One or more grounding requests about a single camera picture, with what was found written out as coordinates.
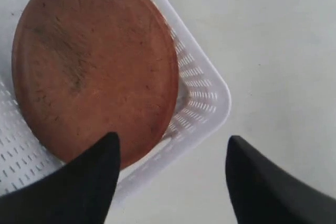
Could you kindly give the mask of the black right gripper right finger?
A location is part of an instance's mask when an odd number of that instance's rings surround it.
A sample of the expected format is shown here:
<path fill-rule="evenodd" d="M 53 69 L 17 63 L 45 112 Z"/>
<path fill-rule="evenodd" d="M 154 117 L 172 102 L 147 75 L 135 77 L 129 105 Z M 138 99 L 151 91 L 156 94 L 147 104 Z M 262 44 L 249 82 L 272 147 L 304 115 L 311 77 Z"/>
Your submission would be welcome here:
<path fill-rule="evenodd" d="M 229 138 L 226 184 L 238 223 L 335 223 L 335 199 L 294 178 L 244 138 Z"/>

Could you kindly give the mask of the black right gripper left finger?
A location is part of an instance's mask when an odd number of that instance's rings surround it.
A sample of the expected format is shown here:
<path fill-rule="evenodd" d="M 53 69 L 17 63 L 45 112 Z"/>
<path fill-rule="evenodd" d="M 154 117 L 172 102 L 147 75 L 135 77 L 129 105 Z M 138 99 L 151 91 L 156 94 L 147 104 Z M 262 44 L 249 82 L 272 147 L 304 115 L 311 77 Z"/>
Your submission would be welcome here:
<path fill-rule="evenodd" d="M 47 177 L 1 197 L 1 223 L 104 223 L 120 174 L 120 142 L 108 133 Z"/>

